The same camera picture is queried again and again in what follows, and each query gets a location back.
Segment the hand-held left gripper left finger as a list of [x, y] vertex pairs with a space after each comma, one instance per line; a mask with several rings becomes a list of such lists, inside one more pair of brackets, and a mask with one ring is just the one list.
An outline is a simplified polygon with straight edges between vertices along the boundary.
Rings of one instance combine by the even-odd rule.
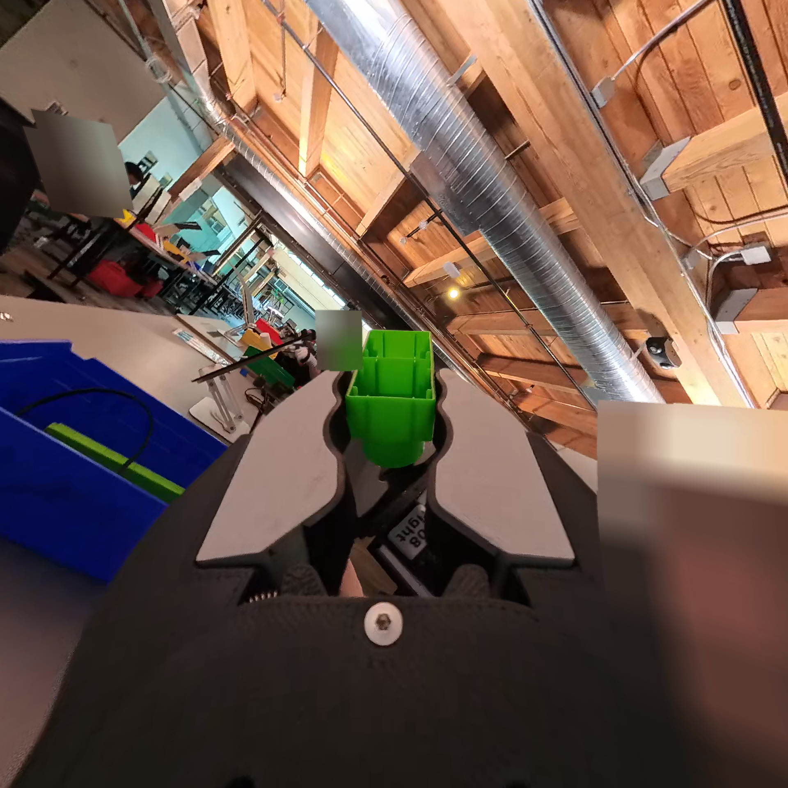
[[340, 372], [322, 372], [251, 434], [198, 564], [346, 564], [357, 515]]

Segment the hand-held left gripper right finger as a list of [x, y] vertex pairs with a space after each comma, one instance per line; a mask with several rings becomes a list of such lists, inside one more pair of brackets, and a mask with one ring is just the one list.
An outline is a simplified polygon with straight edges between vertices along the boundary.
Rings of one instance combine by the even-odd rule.
[[446, 440], [428, 484], [432, 511], [507, 564], [574, 563], [525, 426], [454, 371], [440, 370], [436, 383]]

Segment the green plastic block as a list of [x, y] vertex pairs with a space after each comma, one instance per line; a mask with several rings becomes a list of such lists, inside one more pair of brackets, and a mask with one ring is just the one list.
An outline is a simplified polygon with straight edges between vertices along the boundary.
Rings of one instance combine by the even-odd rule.
[[432, 335], [372, 330], [345, 397], [350, 436], [382, 469], [419, 461], [433, 440], [437, 411]]

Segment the blue plastic bin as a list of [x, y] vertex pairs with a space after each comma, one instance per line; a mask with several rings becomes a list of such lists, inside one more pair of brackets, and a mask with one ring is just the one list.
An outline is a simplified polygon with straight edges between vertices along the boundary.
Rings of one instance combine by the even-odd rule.
[[67, 340], [3, 340], [2, 536], [102, 582], [169, 504], [47, 434], [60, 422], [189, 487], [220, 439]]

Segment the white panel stand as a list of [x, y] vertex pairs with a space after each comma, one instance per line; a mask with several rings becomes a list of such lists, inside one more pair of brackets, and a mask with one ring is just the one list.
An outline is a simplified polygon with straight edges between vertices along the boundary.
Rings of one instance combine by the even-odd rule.
[[222, 373], [202, 384], [205, 395], [188, 409], [188, 416], [214, 437], [233, 444], [251, 432], [236, 395], [231, 373]]

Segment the small green bin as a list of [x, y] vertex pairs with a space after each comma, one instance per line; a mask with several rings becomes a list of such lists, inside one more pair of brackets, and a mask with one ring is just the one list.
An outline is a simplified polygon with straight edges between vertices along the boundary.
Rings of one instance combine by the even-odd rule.
[[284, 366], [280, 363], [279, 357], [267, 356], [260, 362], [253, 362], [247, 368], [249, 373], [253, 373], [265, 379], [266, 383], [274, 386], [277, 383], [290, 388], [299, 389], [309, 382], [309, 373], [305, 367], [299, 366], [296, 360], [284, 355], [281, 359]]

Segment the green bar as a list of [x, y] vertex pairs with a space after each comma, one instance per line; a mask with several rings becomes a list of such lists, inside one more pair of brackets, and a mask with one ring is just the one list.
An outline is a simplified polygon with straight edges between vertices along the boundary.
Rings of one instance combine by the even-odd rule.
[[54, 422], [47, 426], [44, 431], [86, 458], [121, 476], [137, 488], [143, 489], [167, 504], [180, 497], [184, 492], [184, 487], [136, 462], [131, 462], [121, 453], [104, 446], [63, 423]]

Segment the printed paper strip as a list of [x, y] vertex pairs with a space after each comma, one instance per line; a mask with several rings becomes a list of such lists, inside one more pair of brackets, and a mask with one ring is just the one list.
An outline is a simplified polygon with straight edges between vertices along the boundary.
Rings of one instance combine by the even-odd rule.
[[213, 345], [208, 343], [204, 338], [198, 336], [197, 334], [184, 329], [178, 328], [172, 331], [174, 337], [178, 338], [182, 342], [184, 342], [190, 348], [196, 350], [200, 353], [204, 358], [210, 360], [214, 364], [218, 364], [220, 366], [226, 367], [229, 364], [236, 362], [238, 359], [233, 358], [231, 356], [227, 356], [226, 354], [222, 354], [219, 350], [217, 350]]

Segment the red plastic bin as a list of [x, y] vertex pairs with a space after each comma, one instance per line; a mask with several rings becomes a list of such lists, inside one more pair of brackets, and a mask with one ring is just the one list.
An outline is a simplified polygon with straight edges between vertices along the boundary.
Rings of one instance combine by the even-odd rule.
[[158, 296], [164, 281], [136, 263], [103, 259], [85, 280], [98, 289], [119, 298], [149, 300]]

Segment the black office chair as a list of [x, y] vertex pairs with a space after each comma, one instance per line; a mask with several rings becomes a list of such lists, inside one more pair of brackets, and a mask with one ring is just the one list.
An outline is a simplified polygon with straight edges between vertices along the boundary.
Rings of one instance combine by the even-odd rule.
[[25, 215], [39, 173], [25, 130], [30, 122], [1, 99], [1, 254]]

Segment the large silver ventilation duct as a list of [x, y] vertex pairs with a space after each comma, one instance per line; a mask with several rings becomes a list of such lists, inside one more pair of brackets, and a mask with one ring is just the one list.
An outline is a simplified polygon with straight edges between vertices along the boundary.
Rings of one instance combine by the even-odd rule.
[[479, 231], [607, 399], [664, 403], [644, 366], [401, 2], [309, 1], [428, 162], [426, 189]]

